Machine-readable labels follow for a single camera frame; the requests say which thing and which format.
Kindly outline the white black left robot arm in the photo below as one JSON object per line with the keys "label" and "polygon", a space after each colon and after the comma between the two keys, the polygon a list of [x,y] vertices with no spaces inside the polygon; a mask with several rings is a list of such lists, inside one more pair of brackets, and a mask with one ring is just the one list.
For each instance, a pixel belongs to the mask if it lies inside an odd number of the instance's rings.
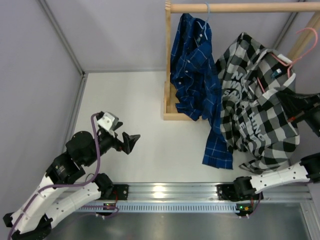
{"label": "white black left robot arm", "polygon": [[100,173],[101,156],[110,149],[130,154],[140,135],[122,133],[123,140],[99,129],[95,136],[77,132],[56,157],[27,202],[3,216],[10,240],[43,240],[59,222],[91,201],[109,199],[115,185]]}

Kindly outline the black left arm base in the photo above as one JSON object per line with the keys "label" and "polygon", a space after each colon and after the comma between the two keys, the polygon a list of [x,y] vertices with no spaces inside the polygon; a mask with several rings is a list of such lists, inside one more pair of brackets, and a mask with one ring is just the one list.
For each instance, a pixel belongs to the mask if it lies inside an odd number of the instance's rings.
{"label": "black left arm base", "polygon": [[111,207],[115,207],[118,201],[126,201],[128,199],[128,195],[128,184],[115,184],[112,188],[109,188],[106,192],[103,192],[97,201],[103,201],[103,205],[110,209]]}

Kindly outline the blue plaid shirt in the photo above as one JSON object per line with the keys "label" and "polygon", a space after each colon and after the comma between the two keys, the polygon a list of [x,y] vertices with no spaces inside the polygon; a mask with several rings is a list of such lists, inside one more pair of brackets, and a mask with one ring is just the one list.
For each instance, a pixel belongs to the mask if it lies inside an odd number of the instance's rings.
{"label": "blue plaid shirt", "polygon": [[210,131],[207,137],[202,164],[231,170],[233,155],[227,149],[221,132],[222,85],[213,58],[212,31],[204,20],[184,13],[180,17],[170,54],[170,82],[176,89],[178,113],[193,121],[207,120]]}

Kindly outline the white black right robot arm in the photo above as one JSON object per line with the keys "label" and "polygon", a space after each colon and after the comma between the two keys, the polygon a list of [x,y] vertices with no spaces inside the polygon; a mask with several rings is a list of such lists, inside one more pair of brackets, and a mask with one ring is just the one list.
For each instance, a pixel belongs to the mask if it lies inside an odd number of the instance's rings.
{"label": "white black right robot arm", "polygon": [[[276,94],[291,123],[305,121],[312,131],[320,135],[320,94],[302,94],[280,91]],[[318,183],[320,181],[320,154],[303,157],[283,170],[261,175],[241,176],[232,184],[231,200],[251,200],[262,191],[291,183]]]}

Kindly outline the pink wire hanger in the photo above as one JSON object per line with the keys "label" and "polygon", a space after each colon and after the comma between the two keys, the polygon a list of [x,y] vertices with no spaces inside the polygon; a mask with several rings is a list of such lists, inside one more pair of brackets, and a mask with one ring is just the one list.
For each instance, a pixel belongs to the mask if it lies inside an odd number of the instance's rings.
{"label": "pink wire hanger", "polygon": [[292,90],[295,88],[296,74],[293,72],[294,64],[312,51],[318,43],[318,33],[312,27],[303,28],[297,33],[306,33],[308,36],[314,37],[312,47],[305,53],[302,53],[305,48],[303,44],[307,43],[308,40],[303,38],[296,42],[297,46],[292,50],[292,55],[289,57],[286,57],[274,49],[269,49],[258,59],[259,73],[256,80],[263,93],[273,88],[288,87]]}

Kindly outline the black white checkered shirt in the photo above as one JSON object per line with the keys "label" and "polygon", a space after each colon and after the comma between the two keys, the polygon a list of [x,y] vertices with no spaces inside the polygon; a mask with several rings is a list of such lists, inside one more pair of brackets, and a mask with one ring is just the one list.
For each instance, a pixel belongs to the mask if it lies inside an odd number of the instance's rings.
{"label": "black white checkered shirt", "polygon": [[288,164],[300,143],[277,97],[294,92],[291,60],[243,32],[217,60],[222,86],[220,130],[230,152],[248,152],[240,168],[260,175]]}

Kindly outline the light blue hanger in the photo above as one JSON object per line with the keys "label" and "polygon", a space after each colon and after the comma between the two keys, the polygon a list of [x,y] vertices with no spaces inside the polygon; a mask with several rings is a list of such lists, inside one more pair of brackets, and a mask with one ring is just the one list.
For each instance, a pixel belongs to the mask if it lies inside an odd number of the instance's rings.
{"label": "light blue hanger", "polygon": [[207,18],[204,22],[204,24],[202,25],[199,21],[197,21],[199,27],[201,28],[202,32],[201,34],[204,35],[205,39],[208,40],[208,36],[207,36],[207,25],[208,25],[208,21],[210,19],[210,14],[211,14],[211,7],[210,4],[208,2],[205,2],[205,5],[207,6]]}

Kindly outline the aluminium mounting rail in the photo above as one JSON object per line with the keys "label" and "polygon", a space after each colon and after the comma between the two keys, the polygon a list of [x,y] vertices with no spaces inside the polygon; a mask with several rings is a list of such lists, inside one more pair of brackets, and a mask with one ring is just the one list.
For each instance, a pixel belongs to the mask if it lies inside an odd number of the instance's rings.
{"label": "aluminium mounting rail", "polygon": [[[220,183],[130,183],[117,195],[127,196],[132,202],[217,202],[222,201]],[[306,184],[289,184],[262,192],[263,199],[270,203],[308,202],[312,200]]]}

